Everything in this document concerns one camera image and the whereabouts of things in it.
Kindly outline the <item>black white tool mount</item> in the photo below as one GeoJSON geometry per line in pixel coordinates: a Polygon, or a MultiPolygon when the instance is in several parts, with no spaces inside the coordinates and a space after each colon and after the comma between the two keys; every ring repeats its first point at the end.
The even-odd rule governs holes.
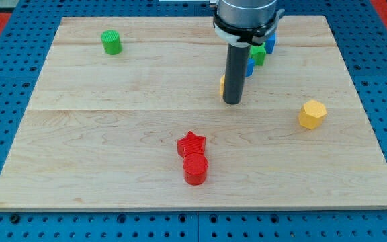
{"type": "Polygon", "coordinates": [[[224,41],[237,48],[247,45],[261,46],[275,34],[278,22],[283,17],[285,10],[279,9],[266,24],[254,28],[241,28],[226,23],[217,12],[214,13],[213,26],[215,33],[224,41]]]}

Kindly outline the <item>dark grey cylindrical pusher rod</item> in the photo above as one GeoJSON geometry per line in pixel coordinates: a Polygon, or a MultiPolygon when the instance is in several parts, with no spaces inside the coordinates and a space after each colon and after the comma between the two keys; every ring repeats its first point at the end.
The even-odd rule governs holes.
{"type": "Polygon", "coordinates": [[[250,49],[250,45],[243,48],[228,45],[222,95],[227,104],[238,104],[241,101],[250,49]]]}

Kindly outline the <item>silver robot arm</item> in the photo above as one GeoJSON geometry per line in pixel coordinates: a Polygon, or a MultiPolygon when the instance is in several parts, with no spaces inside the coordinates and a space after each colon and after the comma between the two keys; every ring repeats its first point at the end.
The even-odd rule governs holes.
{"type": "Polygon", "coordinates": [[[228,44],[223,100],[241,101],[247,63],[252,46],[261,46],[277,30],[285,13],[277,0],[218,0],[215,4],[214,31],[228,44]]]}

